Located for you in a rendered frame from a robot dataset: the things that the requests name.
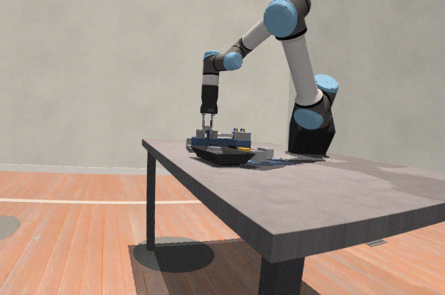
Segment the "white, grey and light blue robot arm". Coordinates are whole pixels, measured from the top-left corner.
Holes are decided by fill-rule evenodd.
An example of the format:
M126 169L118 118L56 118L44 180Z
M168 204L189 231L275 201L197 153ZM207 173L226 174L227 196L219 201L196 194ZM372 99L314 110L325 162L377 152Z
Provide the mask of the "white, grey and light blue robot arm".
M273 35L282 42L296 89L296 123L305 129L328 126L338 83L328 75L314 75L305 39L307 27L304 18L310 8L311 0L273 0L266 8L264 18L226 53L214 50L204 53L203 75L219 75L219 71L240 69L242 59Z

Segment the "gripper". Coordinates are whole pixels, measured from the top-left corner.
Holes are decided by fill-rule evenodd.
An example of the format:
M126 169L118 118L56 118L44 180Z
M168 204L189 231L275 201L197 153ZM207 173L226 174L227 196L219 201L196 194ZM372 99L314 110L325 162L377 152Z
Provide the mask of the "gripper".
M213 128L213 116L218 113L218 75L203 75L202 80L202 105L200 106L200 113L203 115L202 128L205 125L205 114L211 114L210 126Z

